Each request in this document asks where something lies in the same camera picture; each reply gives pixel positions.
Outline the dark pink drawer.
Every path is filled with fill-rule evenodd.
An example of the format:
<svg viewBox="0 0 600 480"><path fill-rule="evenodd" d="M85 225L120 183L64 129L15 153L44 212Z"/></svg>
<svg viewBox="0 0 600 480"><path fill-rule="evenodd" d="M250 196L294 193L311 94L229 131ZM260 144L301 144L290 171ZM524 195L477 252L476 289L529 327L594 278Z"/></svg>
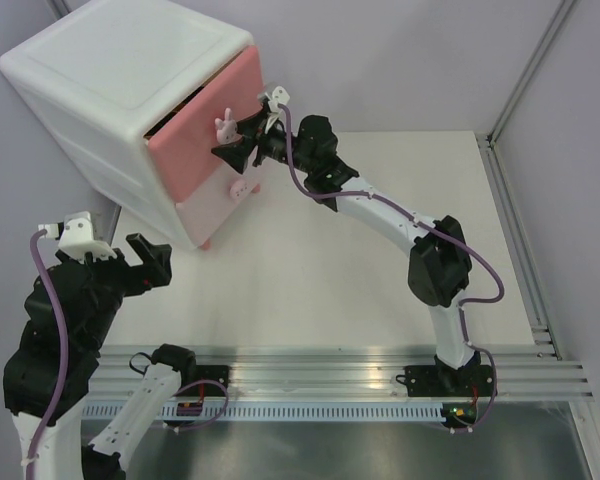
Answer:
<svg viewBox="0 0 600 480"><path fill-rule="evenodd" d="M150 136L149 152L173 202L184 202L221 165L211 153L219 144L215 121L225 118L226 109L236 120L257 113L263 87L259 51L249 46Z"/></svg>

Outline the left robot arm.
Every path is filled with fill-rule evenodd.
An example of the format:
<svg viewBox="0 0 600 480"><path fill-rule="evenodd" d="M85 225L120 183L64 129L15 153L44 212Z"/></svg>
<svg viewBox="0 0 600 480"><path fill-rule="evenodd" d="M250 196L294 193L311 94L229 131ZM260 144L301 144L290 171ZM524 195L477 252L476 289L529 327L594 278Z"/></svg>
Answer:
<svg viewBox="0 0 600 480"><path fill-rule="evenodd" d="M27 479L124 479L139 441L172 396L198 384L196 357L163 344L149 357L142 384L101 434L81 442L81 422L100 351L126 297L140 296L172 280L172 248L142 234L126 241L138 255L127 263L120 249L106 260L88 252L82 260L58 252L48 268L35 232L29 247L38 270L24 307L28 315L19 346L4 367L3 392L20 438Z"/></svg>

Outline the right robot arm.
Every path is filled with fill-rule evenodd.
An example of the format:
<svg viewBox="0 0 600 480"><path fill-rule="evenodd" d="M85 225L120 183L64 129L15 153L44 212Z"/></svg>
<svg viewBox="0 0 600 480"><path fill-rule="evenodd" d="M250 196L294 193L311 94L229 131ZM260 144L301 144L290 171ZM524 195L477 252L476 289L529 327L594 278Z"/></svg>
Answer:
<svg viewBox="0 0 600 480"><path fill-rule="evenodd" d="M378 193L338 155L338 138L324 116L305 117L296 132L266 109L237 121L230 110L215 121L215 156L239 173L266 158L285 165L301 192L336 213L367 225L408 257L407 285L427 305L436 339L433 375L439 388L458 395L480 365L468 344L461 306L472 269L459 222L422 218Z"/></svg>

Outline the light pink drawer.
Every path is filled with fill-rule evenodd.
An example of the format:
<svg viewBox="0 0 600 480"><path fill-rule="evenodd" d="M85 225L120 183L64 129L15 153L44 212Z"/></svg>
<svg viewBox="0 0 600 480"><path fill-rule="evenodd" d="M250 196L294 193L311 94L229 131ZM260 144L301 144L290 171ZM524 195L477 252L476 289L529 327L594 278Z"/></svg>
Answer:
<svg viewBox="0 0 600 480"><path fill-rule="evenodd" d="M195 248L207 249L213 234L252 193L260 190L259 174L238 175L224 167L205 180L176 212Z"/></svg>

